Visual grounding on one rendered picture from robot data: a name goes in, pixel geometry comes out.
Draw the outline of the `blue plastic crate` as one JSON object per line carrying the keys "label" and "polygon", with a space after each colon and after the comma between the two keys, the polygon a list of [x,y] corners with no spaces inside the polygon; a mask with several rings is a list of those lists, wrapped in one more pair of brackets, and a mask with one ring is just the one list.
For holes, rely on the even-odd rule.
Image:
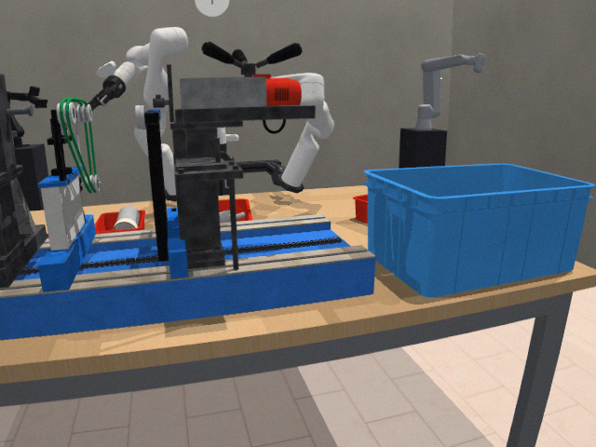
{"label": "blue plastic crate", "polygon": [[596,186],[510,164],[367,175],[368,251],[424,297],[574,270]]}

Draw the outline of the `red tray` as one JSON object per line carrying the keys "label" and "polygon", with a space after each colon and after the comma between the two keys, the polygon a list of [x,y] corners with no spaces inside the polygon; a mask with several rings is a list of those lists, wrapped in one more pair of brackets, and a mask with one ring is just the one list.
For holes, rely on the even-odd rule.
{"label": "red tray", "polygon": [[[113,227],[117,221],[118,212],[107,212],[107,213],[101,214],[98,221],[95,223],[96,234],[136,231],[136,230],[139,230],[141,227],[142,228],[140,230],[144,230],[145,210],[139,210],[139,212],[140,212],[140,221],[141,221],[141,218],[143,219],[142,223],[139,223],[139,228],[123,229],[123,230],[113,230]],[[142,216],[142,212],[143,212],[143,216]],[[100,233],[97,233],[97,232],[100,232]]]}
{"label": "red tray", "polygon": [[[246,221],[246,203],[248,204],[248,220],[249,220],[249,215],[250,215],[250,221],[252,220],[249,200],[248,199],[236,199],[236,214],[241,213],[241,212],[245,213],[245,217],[238,219],[237,220],[238,222]],[[219,200],[219,206],[220,206],[220,212],[222,212],[224,210],[230,210],[229,199]]]}
{"label": "red tray", "polygon": [[[359,199],[356,199],[359,198]],[[356,220],[364,223],[368,223],[368,195],[354,196],[355,207],[356,207]],[[366,201],[360,201],[360,200]]]}

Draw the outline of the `blue machine bed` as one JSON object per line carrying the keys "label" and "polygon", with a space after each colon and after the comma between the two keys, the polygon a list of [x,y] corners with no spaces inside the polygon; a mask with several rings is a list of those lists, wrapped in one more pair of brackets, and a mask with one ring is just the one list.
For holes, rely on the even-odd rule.
{"label": "blue machine bed", "polygon": [[[237,222],[237,247],[244,249],[333,237],[339,236],[322,214]],[[84,264],[158,255],[155,229],[94,238]],[[241,252],[238,270],[232,253],[225,254],[225,260],[229,261],[224,266],[188,269],[188,278],[174,279],[169,261],[83,267],[77,272],[82,276],[75,276],[70,290],[64,291],[43,292],[38,272],[21,273],[9,288],[0,288],[0,340],[216,317],[374,293],[375,255],[343,239]]]}

